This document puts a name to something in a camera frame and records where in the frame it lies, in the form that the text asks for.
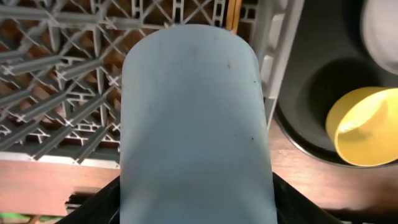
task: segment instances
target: wooden surface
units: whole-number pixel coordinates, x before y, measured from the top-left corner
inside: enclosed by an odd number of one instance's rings
[[[348,169],[300,152],[276,123],[269,133],[274,172],[323,208],[397,213],[398,166]],[[119,175],[94,167],[0,161],[0,212],[65,215],[73,192],[97,192]]]

